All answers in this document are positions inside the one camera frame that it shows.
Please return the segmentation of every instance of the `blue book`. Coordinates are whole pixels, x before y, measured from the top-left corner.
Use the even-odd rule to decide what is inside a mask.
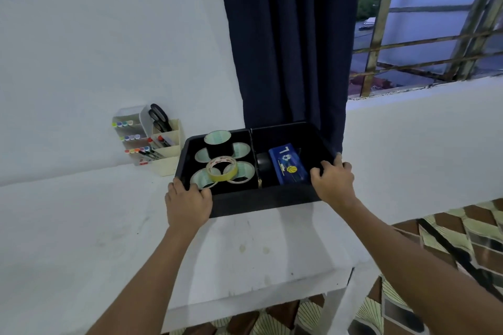
[[[291,143],[271,148],[269,156],[281,185],[301,183],[309,179],[309,175]]]

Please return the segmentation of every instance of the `patterned floor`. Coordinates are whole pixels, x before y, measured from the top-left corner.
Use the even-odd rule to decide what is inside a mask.
[[[503,293],[503,199],[452,209],[425,219],[452,245],[467,252],[475,267],[485,269],[494,286]],[[466,273],[415,220],[393,226],[405,237]],[[181,328],[171,335],[309,335],[318,324],[323,305],[323,295],[316,295]],[[350,335],[430,334],[384,276],[375,282],[348,332]]]

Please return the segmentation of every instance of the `black plastic box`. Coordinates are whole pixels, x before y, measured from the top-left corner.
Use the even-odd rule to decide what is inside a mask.
[[[244,184],[219,182],[212,187],[211,217],[320,200],[310,180],[306,183],[280,185],[268,153],[270,148],[291,143],[308,173],[311,168],[320,167],[322,160],[333,162],[334,154],[315,126],[307,122],[296,122],[258,129],[234,130],[231,133],[232,142],[245,142],[250,145],[250,153],[238,160],[253,164],[255,176]],[[180,155],[175,175],[180,178],[186,189],[190,186],[192,175],[205,167],[204,163],[194,159],[195,154],[206,147],[204,136],[188,138]]]

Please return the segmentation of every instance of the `curtain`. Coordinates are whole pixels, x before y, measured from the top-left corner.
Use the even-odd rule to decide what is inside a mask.
[[[224,0],[247,128],[306,120],[342,151],[358,0]]]

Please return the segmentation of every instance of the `white table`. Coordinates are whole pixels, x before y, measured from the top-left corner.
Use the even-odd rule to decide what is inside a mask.
[[[1,333],[85,332],[163,236],[171,180],[126,165],[0,188]],[[162,330],[344,289],[356,266],[320,320],[344,333],[378,273],[361,250],[321,202],[211,219]]]

